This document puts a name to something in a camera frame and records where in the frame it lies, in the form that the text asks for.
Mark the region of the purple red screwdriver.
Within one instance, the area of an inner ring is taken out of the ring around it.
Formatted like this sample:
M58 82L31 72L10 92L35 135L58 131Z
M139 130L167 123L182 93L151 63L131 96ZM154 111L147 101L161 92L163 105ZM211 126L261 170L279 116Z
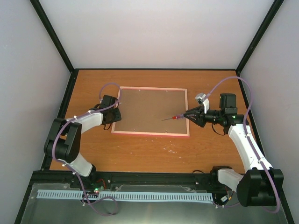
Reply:
M185 118L184 114L178 114L178 115L172 116L170 118L162 119L162 121L173 120L173 119L183 119L183 118Z

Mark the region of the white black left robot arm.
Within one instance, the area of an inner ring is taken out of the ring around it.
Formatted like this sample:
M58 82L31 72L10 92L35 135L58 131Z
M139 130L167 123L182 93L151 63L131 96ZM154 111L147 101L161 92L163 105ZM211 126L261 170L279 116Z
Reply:
M95 166L79 152L81 134L94 127L120 121L121 113L118 105L117 98L104 95L101 103L86 113L69 119L54 119L50 128L44 145L45 154L80 175L81 183L87 188L96 185L97 176L92 173L95 171Z

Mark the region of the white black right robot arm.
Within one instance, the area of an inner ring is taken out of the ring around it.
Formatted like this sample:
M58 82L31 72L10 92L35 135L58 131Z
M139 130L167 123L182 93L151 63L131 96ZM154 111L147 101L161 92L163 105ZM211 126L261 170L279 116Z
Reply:
M204 93L198 94L196 100L199 106L187 110L184 118L200 127L207 123L222 126L224 134L234 143L244 166L243 175L228 166L213 167L211 175L214 182L233 190L244 207L278 207L283 173L280 169L274 169L260 151L246 117L238 114L236 95L220 94L219 110L209 108L209 100Z

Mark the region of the pink picture frame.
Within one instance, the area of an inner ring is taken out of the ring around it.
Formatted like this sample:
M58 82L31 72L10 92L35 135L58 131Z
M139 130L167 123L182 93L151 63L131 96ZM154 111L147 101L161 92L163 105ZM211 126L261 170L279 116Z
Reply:
M118 93L121 121L113 123L114 134L189 137L189 121L162 119L185 113L187 89L122 86Z

